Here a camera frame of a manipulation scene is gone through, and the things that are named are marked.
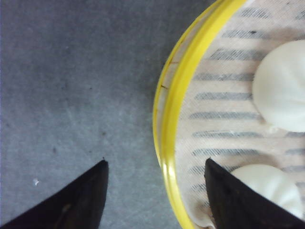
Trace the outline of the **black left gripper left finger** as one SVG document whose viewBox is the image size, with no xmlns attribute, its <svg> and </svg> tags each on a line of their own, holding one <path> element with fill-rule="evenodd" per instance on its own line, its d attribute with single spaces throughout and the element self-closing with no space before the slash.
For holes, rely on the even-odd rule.
<svg viewBox="0 0 305 229">
<path fill-rule="evenodd" d="M 97 229 L 106 202 L 108 175 L 108 162 L 102 160 L 62 190 L 1 228 Z"/>
</svg>

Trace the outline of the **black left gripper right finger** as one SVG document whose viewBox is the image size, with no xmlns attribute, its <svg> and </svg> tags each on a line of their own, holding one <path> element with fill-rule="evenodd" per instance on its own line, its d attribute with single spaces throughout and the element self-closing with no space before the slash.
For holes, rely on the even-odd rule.
<svg viewBox="0 0 305 229">
<path fill-rule="evenodd" d="M 212 159 L 206 190 L 218 229 L 303 229 L 305 221 L 253 191 Z"/>
</svg>

